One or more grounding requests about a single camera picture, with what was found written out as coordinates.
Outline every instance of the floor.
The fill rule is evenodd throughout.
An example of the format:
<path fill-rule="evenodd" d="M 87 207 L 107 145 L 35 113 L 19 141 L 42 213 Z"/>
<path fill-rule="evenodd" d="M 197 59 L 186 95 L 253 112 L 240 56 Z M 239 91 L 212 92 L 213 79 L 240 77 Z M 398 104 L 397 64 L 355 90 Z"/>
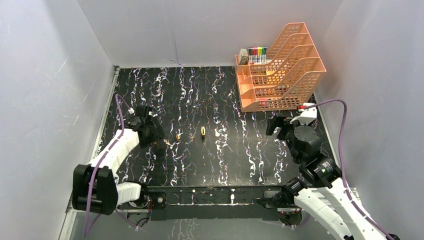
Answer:
<path fill-rule="evenodd" d="M 258 186 L 284 184 L 299 175 L 285 143 L 275 135 L 265 136 L 267 118 L 274 113 L 240 111 L 232 66 L 125 68 L 119 71 L 115 93 L 131 106 L 154 106 L 168 142 L 165 150 L 134 149 L 119 169 L 120 183 L 135 179 L 149 186 Z M 313 127 L 323 139 L 321 150 L 332 155 L 321 116 Z M 98 151 L 117 129 L 113 100 Z"/>

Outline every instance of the white connector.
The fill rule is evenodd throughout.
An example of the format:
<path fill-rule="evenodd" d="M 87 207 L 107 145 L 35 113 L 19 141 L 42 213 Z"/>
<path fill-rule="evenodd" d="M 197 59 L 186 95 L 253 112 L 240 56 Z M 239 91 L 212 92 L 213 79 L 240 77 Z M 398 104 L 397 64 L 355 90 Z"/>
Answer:
<path fill-rule="evenodd" d="M 315 103 L 305 102 L 303 106 L 312 106 Z M 317 119 L 317 108 L 311 107 L 308 109 L 299 109 L 300 115 L 294 117 L 290 123 L 293 124 L 294 121 L 299 121 L 300 125 L 308 125 L 315 119 Z"/>

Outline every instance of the orange desk organizer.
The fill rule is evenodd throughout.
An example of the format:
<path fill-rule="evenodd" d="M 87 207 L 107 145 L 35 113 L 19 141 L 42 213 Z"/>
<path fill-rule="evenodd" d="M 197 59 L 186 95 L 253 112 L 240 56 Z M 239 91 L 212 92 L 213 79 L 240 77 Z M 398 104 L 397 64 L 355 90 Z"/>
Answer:
<path fill-rule="evenodd" d="M 266 64 L 238 65 L 242 112 L 292 110 L 307 102 L 326 68 L 304 22 L 289 23 L 267 51 Z"/>

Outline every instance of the white panel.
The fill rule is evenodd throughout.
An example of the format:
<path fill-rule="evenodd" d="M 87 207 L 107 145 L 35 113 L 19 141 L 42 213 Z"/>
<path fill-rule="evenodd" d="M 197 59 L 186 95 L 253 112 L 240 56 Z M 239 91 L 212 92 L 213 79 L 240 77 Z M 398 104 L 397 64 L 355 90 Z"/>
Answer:
<path fill-rule="evenodd" d="M 177 62 L 166 1 L 78 2 L 112 64 L 164 67 Z"/>
<path fill-rule="evenodd" d="M 114 65 L 234 65 L 240 48 L 268 46 L 288 23 L 321 41 L 342 0 L 78 0 Z"/>
<path fill-rule="evenodd" d="M 422 239 L 424 2 L 344 0 L 318 51 L 319 100 L 348 113 L 347 177 L 372 218 L 401 239 Z M 337 146 L 343 107 L 323 106 Z"/>
<path fill-rule="evenodd" d="M 57 239 L 113 66 L 76 0 L 0 1 L 0 239 Z"/>
<path fill-rule="evenodd" d="M 184 0 L 172 2 L 178 62 L 234 65 L 241 48 L 270 47 L 288 23 L 305 22 L 319 42 L 342 0 Z"/>

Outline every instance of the small box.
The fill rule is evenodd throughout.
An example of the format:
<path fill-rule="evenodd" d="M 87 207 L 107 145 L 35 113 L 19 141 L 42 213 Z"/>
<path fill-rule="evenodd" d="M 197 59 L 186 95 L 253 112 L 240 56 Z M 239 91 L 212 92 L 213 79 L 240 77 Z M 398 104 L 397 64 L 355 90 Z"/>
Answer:
<path fill-rule="evenodd" d="M 246 65 L 248 63 L 248 50 L 245 48 L 240 49 L 240 53 L 238 54 L 238 65 Z"/>

